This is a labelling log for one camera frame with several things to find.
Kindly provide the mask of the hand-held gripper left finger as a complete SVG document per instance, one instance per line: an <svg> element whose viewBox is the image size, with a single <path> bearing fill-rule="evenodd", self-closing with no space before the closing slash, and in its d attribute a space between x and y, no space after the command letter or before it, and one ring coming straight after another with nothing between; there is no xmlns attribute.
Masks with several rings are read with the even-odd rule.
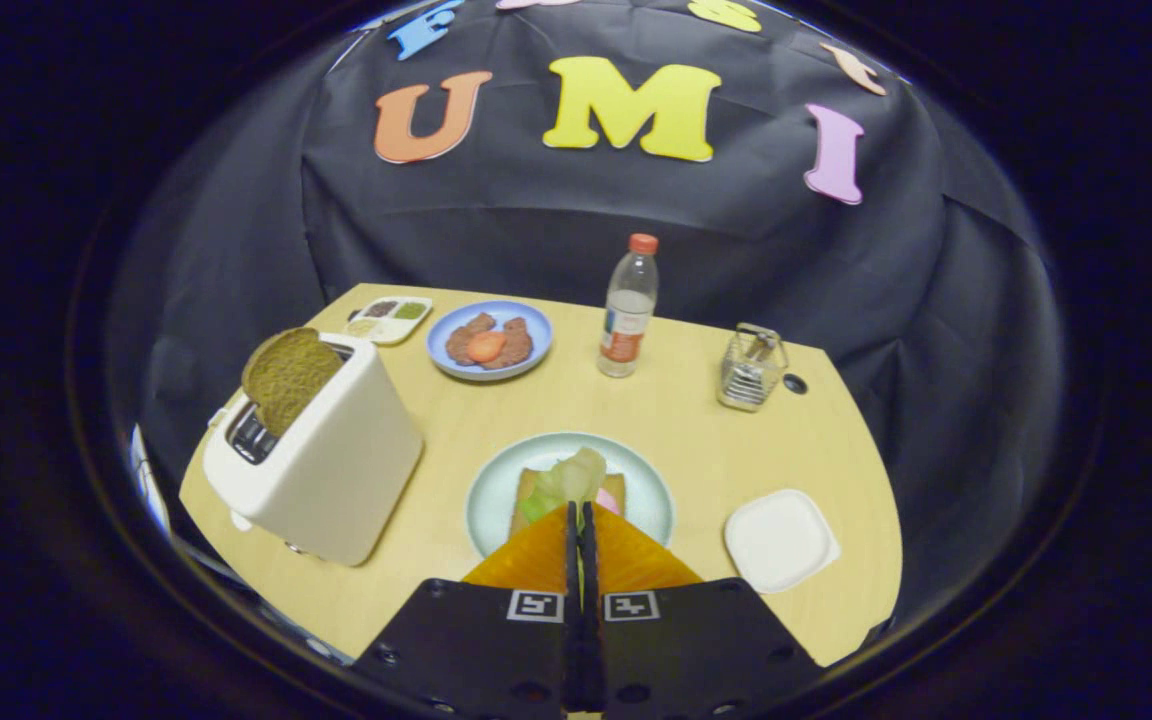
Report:
<svg viewBox="0 0 1152 720"><path fill-rule="evenodd" d="M430 578L353 661L364 676L438 717L567 717L582 711L579 506L526 550L558 552L558 589Z"/></svg>

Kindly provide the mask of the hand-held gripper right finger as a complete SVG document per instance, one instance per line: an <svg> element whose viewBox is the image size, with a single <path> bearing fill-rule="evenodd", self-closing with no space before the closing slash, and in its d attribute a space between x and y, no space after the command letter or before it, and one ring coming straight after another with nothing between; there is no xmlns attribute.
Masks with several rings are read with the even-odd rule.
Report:
<svg viewBox="0 0 1152 720"><path fill-rule="evenodd" d="M750 719L823 675L745 579L702 579L630 521L582 507L582 708Z"/></svg>

